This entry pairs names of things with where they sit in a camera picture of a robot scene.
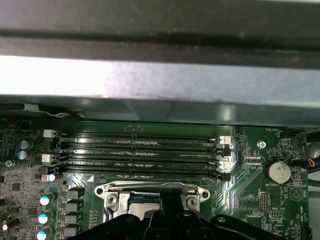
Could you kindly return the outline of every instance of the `black cable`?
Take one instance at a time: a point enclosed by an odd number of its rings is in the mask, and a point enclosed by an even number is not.
[[[309,134],[315,134],[315,133],[319,133],[320,132],[320,127],[315,127],[312,129],[308,129],[305,130],[303,132],[298,133],[297,135],[295,135],[292,139],[291,139],[291,144],[293,146],[293,148],[299,153],[299,155],[302,157],[302,159],[308,161],[309,157],[308,155],[302,150],[301,147],[299,147],[297,140],[299,138],[302,138],[304,136],[307,136]]]
[[[320,181],[308,179],[308,185],[320,188]]]

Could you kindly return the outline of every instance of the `metal bracket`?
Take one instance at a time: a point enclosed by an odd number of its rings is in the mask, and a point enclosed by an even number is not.
[[[129,199],[133,196],[159,198],[160,189],[176,189],[181,191],[181,201],[185,210],[200,211],[200,203],[208,200],[210,192],[202,187],[179,181],[148,182],[148,181],[113,181],[94,190],[96,196],[104,199],[103,222],[130,212]],[[157,203],[145,203],[145,211],[158,210]],[[144,211],[138,217],[143,218]]]

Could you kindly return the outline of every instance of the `screw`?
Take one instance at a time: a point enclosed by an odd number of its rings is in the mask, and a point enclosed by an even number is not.
[[[108,204],[110,205],[114,205],[117,202],[117,196],[114,194],[109,195],[108,199],[107,199]]]
[[[198,204],[198,200],[195,197],[191,196],[191,197],[188,198],[186,204],[189,207],[194,208]]]
[[[104,191],[102,190],[102,188],[98,188],[98,189],[96,190],[96,193],[99,194],[99,195],[102,194],[103,192],[104,192]]]
[[[192,215],[191,211],[184,211],[183,215],[186,217],[190,217]]]
[[[227,220],[226,220],[224,217],[222,217],[222,216],[219,216],[219,217],[217,218],[217,220],[218,220],[218,222],[220,222],[220,223],[224,223],[224,222],[227,221]]]
[[[14,166],[14,163],[13,163],[11,160],[8,160],[8,161],[5,161],[5,166],[6,166],[7,168],[11,168],[11,167]]]
[[[267,146],[267,144],[264,141],[260,140],[258,141],[257,146],[259,149],[264,149]]]
[[[201,195],[202,195],[202,197],[203,197],[204,199],[206,199],[207,197],[209,197],[209,194],[208,194],[206,191],[204,191]]]

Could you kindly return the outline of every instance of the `integrated circuit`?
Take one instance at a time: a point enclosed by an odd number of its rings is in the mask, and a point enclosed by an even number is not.
[[[30,207],[30,208],[28,209],[28,215],[29,215],[29,216],[35,217],[35,216],[37,216],[37,213],[38,213],[38,209],[35,208],[35,207]]]
[[[13,183],[12,191],[20,191],[20,183]]]

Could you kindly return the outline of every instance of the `chip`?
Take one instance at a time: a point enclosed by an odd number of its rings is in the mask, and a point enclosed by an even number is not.
[[[37,209],[35,207],[31,207],[28,209],[29,216],[37,216]]]
[[[12,191],[19,191],[19,190],[20,190],[20,183],[13,183]]]
[[[41,174],[36,173],[36,174],[34,175],[34,179],[41,179]]]
[[[11,208],[11,213],[16,214],[16,213],[18,213],[18,212],[19,212],[19,206],[13,206],[13,207]]]

